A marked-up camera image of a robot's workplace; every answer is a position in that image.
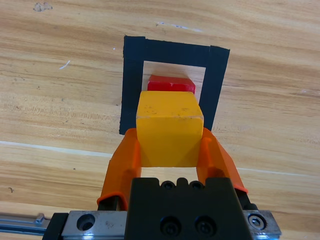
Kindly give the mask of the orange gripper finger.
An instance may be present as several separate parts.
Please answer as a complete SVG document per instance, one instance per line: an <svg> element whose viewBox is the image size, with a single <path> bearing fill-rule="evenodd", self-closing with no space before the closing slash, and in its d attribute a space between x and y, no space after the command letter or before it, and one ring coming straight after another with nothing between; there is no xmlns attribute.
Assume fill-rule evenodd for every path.
<svg viewBox="0 0 320 240"><path fill-rule="evenodd" d="M97 199L101 211L126 211L129 206L132 180L141 176L141 150L137 129L126 131L108 163L101 196Z"/></svg>
<svg viewBox="0 0 320 240"><path fill-rule="evenodd" d="M198 180L203 184L208 178L229 178L242 209L258 209L254 203L250 202L248 190L242 182L233 159L207 128L203 129L196 172Z"/></svg>

